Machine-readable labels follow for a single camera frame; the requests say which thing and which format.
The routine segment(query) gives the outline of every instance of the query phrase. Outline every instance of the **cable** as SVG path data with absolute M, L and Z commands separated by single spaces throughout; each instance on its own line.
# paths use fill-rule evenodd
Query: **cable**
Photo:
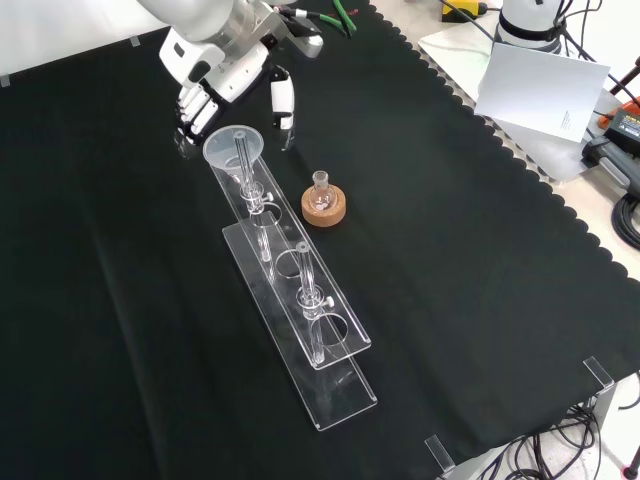
M 588 10 L 588 11 L 589 12 L 597 12 L 598 10 L 600 10 L 600 7 L 602 7 L 602 0 L 600 0 L 600 2 L 598 3 L 598 6 L 596 8 L 592 8 L 591 10 Z M 578 10 L 577 12 L 570 13 L 569 15 L 565 16 L 564 18 L 573 17 L 574 15 L 580 15 L 581 13 L 585 13 L 585 12 L 587 12 L 587 10 Z
M 589 15 L 589 6 L 591 6 L 591 0 L 587 0 L 587 8 L 584 11 L 584 17 L 582 18 L 582 30 L 580 31 L 580 48 L 584 48 L 584 30 L 587 26 L 587 15 Z
M 613 212 L 611 212 L 611 223 L 616 234 L 627 244 L 640 250 L 640 232 L 638 232 L 631 218 L 633 212 L 640 203 L 640 200 L 635 198 L 630 193 L 627 193 L 624 197 L 618 200 Z
M 564 0 L 560 0 L 560 5 L 558 5 L 558 11 L 556 12 L 556 18 L 555 18 L 556 21 L 560 18 L 560 12 L 562 11 L 562 7 L 564 7 Z
M 487 468 L 485 468 L 485 470 L 480 474 L 480 476 L 478 477 L 480 480 L 485 480 L 486 475 L 491 471 L 490 476 L 486 479 L 486 480 L 495 480 L 497 475 L 498 475 L 498 471 L 500 470 L 500 466 L 503 463 L 504 457 L 507 453 L 507 451 L 515 444 L 518 444 L 518 447 L 516 448 L 515 454 L 514 454 L 514 466 L 515 466 L 515 470 L 512 471 L 509 475 L 507 475 L 505 477 L 505 480 L 519 480 L 519 479 L 525 479 L 525 480 L 557 480 L 558 478 L 560 478 L 562 475 L 564 475 L 577 461 L 578 459 L 581 457 L 582 453 L 593 447 L 596 443 L 596 435 L 593 429 L 593 425 L 595 424 L 597 432 L 598 432 L 598 442 L 599 442 L 599 450 L 598 450 L 598 466 L 596 468 L 596 473 L 595 476 L 593 478 L 593 480 L 596 480 L 598 473 L 600 471 L 600 464 L 602 461 L 602 443 L 600 442 L 600 425 L 598 424 L 598 421 L 595 417 L 595 415 L 593 414 L 593 408 L 590 407 L 590 401 L 589 401 L 589 405 L 586 406 L 586 409 L 581 407 L 581 406 L 576 406 L 576 407 L 572 407 L 569 412 L 567 413 L 567 415 L 565 416 L 565 418 L 563 419 L 563 422 L 568 421 L 569 423 L 561 423 L 559 425 L 556 425 L 552 428 L 550 428 L 549 430 L 547 430 L 547 432 L 544 433 L 549 433 L 549 432 L 554 432 L 557 431 L 560 433 L 560 435 L 562 435 L 562 437 L 573 447 L 577 448 L 578 451 L 576 452 L 576 454 L 571 458 L 571 460 L 564 465 L 564 467 L 559 470 L 557 473 L 553 474 L 551 472 L 551 469 L 549 468 L 549 466 L 547 465 L 546 461 L 544 460 L 544 455 L 542 452 L 542 441 L 541 441 L 541 435 L 542 434 L 536 434 L 536 435 L 531 435 L 528 437 L 519 437 L 516 438 L 515 440 L 513 440 L 512 442 L 510 442 L 503 450 L 502 452 L 500 452 L 500 454 L 494 459 L 493 462 L 491 462 L 491 464 L 489 464 L 489 466 L 487 466 Z M 577 426 L 582 426 L 584 427 L 584 433 L 582 435 L 582 439 L 580 441 L 580 443 L 576 443 L 574 441 L 572 441 L 565 433 L 564 431 L 573 427 L 577 427 Z M 524 447 L 524 445 L 527 443 L 527 441 L 531 439 L 532 441 L 532 446 L 533 446 L 533 454 L 534 454 L 534 464 L 535 466 L 532 468 L 522 468 L 520 466 L 520 453 L 522 451 L 522 448 Z
M 318 19 L 322 20 L 323 22 L 336 27 L 338 30 L 340 30 L 342 33 L 344 33 L 346 35 L 346 32 L 344 31 L 343 27 L 342 27 L 342 22 L 340 22 L 339 20 L 336 20 L 333 17 L 330 17 L 329 15 L 324 15 L 323 13 L 319 13 L 318 14 Z
M 571 8 L 571 5 L 573 5 L 573 0 L 569 0 L 569 2 L 567 3 L 567 8 L 565 8 L 562 11 L 562 13 L 560 13 L 560 15 L 556 17 L 556 20 L 564 17 L 567 14 L 567 12 L 569 11 L 569 9 Z
M 640 372 L 637 372 L 636 375 L 638 375 L 638 378 L 640 378 Z M 618 407 L 618 410 L 631 410 L 633 407 L 637 407 L 638 405 L 640 405 L 640 396 L 631 405 L 627 405 L 626 407 Z
M 480 30 L 482 33 L 484 33 L 489 40 L 491 40 L 491 42 L 493 43 L 495 40 L 493 39 L 493 35 L 491 35 L 489 32 L 487 32 L 484 27 L 482 25 L 480 25 L 478 22 L 476 22 L 473 18 L 471 18 L 469 15 L 467 15 L 466 13 L 464 13 L 462 10 L 460 10 L 457 7 L 454 7 L 453 5 L 451 5 L 449 2 L 447 2 L 447 0 L 439 0 L 440 3 L 442 3 L 443 5 L 446 5 L 447 7 L 449 7 L 451 10 L 455 10 L 458 15 L 462 15 L 464 18 L 466 18 L 469 22 L 473 23 L 476 28 L 478 30 Z
M 571 34 L 567 31 L 567 28 L 565 27 L 562 30 L 562 34 L 565 36 L 565 38 L 567 40 L 569 40 L 569 42 L 571 42 L 571 44 L 576 47 L 578 49 L 578 52 L 580 52 L 582 54 L 582 56 L 584 56 L 584 58 L 586 58 L 587 60 L 591 61 L 591 62 L 595 62 L 595 59 L 589 55 L 587 52 L 585 52 L 584 48 L 582 48 L 580 45 L 578 45 L 578 43 L 573 39 L 573 37 L 571 36 Z M 631 91 L 625 87 L 622 83 L 620 83 L 620 81 L 615 78 L 613 75 L 609 74 L 607 75 L 611 80 L 613 80 L 613 83 L 615 83 L 616 85 L 618 85 L 622 90 L 624 90 L 624 92 L 629 95 L 629 97 L 631 97 L 631 99 L 633 100 L 633 102 L 640 108 L 640 100 L 638 100 L 633 93 L 631 93 Z
M 342 23 L 342 28 L 344 28 L 344 31 L 347 34 L 347 38 L 351 39 L 351 34 L 358 30 L 355 23 L 353 23 L 353 20 L 351 20 L 347 12 L 342 7 L 340 0 L 333 0 L 333 8 L 338 14 L 340 22 Z
M 595 113 L 596 115 L 599 115 L 601 117 L 605 117 L 608 118 L 609 120 L 613 120 L 614 115 L 611 115 L 610 113 L 602 113 L 602 112 L 597 112 L 597 111 L 593 111 L 593 113 Z

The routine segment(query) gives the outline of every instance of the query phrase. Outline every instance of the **yellow device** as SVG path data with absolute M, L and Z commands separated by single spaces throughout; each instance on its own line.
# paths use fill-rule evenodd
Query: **yellow device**
M 449 3 L 457 9 L 462 10 L 474 20 L 480 15 L 487 13 L 488 10 L 486 3 L 472 0 L 449 0 Z M 445 4 L 442 4 L 442 17 L 440 20 L 443 23 L 464 23 L 467 21 L 466 18 Z

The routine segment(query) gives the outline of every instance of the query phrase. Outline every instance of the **glass tube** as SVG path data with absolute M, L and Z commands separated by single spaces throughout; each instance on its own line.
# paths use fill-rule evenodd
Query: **glass tube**
M 253 180 L 253 169 L 249 160 L 249 149 L 247 147 L 247 134 L 244 132 L 235 132 L 233 139 L 238 149 L 238 159 L 240 160 L 240 168 L 242 169 L 242 193 L 247 197 L 255 190 L 255 182 Z
M 313 264 L 311 263 L 311 253 L 306 242 L 296 245 L 296 250 L 300 256 L 300 281 L 302 283 L 302 300 L 307 305 L 312 306 L 316 297 L 316 285 L 313 280 Z
M 256 226 L 258 234 L 258 247 L 260 249 L 260 257 L 263 262 L 271 261 L 271 248 L 269 247 L 269 235 L 262 221 L 262 214 L 252 215 L 253 223 Z

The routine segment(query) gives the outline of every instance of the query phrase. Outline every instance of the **small glass bottle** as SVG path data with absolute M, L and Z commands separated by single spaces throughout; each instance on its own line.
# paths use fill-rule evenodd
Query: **small glass bottle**
M 338 196 L 329 185 L 329 174 L 319 170 L 313 174 L 313 188 L 309 194 L 309 202 L 314 210 L 322 212 L 335 207 Z

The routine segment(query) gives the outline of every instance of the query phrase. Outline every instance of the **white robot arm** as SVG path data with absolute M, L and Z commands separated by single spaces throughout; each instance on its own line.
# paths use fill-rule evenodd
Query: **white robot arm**
M 504 0 L 496 41 L 559 53 L 564 8 L 564 0 Z
M 298 21 L 294 35 L 290 21 L 260 0 L 138 1 L 172 25 L 160 58 L 182 85 L 176 114 L 178 130 L 189 143 L 199 144 L 225 109 L 268 76 L 274 126 L 288 148 L 294 127 L 293 83 L 286 70 L 270 65 L 269 50 L 288 38 L 315 58 L 322 38 L 312 23 Z

